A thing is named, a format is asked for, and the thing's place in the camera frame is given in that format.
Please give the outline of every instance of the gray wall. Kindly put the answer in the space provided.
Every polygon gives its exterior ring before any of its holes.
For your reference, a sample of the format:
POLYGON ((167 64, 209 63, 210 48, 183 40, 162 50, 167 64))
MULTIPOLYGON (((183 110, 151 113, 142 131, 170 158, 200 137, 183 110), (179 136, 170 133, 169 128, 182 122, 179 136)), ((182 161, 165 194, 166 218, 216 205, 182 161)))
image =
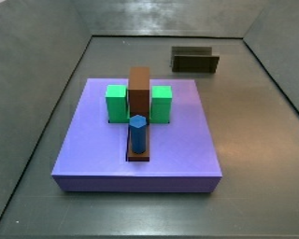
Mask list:
POLYGON ((93 35, 244 38, 269 0, 74 0, 93 35))
POLYGON ((0 217, 90 38, 70 0, 0 4, 0 217))
POLYGON ((299 0, 273 0, 245 41, 299 111, 299 0))

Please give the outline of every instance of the purple box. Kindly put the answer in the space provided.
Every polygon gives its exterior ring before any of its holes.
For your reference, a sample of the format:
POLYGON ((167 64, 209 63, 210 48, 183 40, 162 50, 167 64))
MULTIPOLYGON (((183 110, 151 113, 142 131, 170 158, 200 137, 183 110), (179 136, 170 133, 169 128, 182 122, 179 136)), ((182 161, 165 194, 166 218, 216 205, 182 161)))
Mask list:
POLYGON ((170 124, 151 124, 151 161, 126 160, 129 124, 110 124, 107 85, 127 79, 91 78, 55 163, 66 191, 213 192, 222 178, 194 80, 151 79, 173 87, 170 124))

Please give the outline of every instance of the blue cylinder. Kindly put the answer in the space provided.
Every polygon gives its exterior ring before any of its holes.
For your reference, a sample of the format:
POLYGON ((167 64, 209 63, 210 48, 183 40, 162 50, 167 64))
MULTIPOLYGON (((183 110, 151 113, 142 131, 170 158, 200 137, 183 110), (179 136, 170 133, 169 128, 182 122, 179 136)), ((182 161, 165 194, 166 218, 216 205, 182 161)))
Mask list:
POLYGON ((130 119, 133 151, 135 153, 146 151, 146 125, 146 117, 137 115, 130 119))

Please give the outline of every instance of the green cube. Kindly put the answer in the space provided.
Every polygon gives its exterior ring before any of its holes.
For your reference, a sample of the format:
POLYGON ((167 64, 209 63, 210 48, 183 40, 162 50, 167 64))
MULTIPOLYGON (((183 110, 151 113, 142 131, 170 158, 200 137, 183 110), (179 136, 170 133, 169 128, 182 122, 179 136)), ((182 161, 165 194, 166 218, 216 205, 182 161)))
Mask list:
POLYGON ((173 98, 171 86, 153 87, 151 123, 170 123, 173 98))
POLYGON ((154 86, 153 87, 153 103, 154 104, 171 104, 174 98, 171 86, 154 86))
POLYGON ((127 87, 109 85, 106 90, 106 104, 110 123, 129 122, 127 87))

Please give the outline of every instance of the block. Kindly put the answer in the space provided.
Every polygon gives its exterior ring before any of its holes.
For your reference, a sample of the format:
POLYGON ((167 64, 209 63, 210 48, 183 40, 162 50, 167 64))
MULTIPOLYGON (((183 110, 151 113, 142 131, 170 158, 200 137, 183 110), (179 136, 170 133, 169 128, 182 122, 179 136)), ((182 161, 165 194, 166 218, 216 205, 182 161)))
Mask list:
POLYGON ((98 78, 86 83, 52 171, 62 190, 213 192, 222 170, 196 81, 151 80, 153 85, 173 86, 174 108, 169 125, 147 127, 149 163, 127 161, 129 123, 107 123, 103 96, 109 84, 127 85, 129 80, 98 78))
POLYGON ((173 97, 171 86, 153 87, 151 123, 170 123, 173 97))
POLYGON ((150 111, 150 92, 145 95, 133 94, 129 96, 130 109, 134 112, 150 111))
POLYGON ((153 104, 171 104, 174 98, 171 86, 153 87, 153 104))
POLYGON ((137 115, 130 119, 130 136, 133 151, 142 154, 146 151, 146 117, 137 115))
POLYGON ((131 134, 129 135, 129 140, 127 140, 127 161, 130 162, 150 162, 150 155, 151 155, 151 148, 150 148, 150 142, 151 142, 151 137, 150 137, 150 127, 151 125, 147 125, 146 127, 146 151, 139 154, 135 153, 133 150, 133 140, 131 140, 131 134))
POLYGON ((150 91, 150 68, 138 66, 130 69, 129 90, 150 91))
POLYGON ((134 113, 147 112, 150 116, 150 68, 131 67, 129 78, 129 104, 134 113))
POLYGON ((150 119, 150 115, 151 115, 150 112, 130 112, 130 117, 134 117, 137 115, 145 116, 147 124, 150 124, 150 120, 149 120, 150 119))
POLYGON ((106 105, 110 123, 129 122, 127 87, 109 85, 106 89, 106 105))
POLYGON ((214 73, 220 56, 212 47, 173 47, 171 67, 174 72, 214 73))

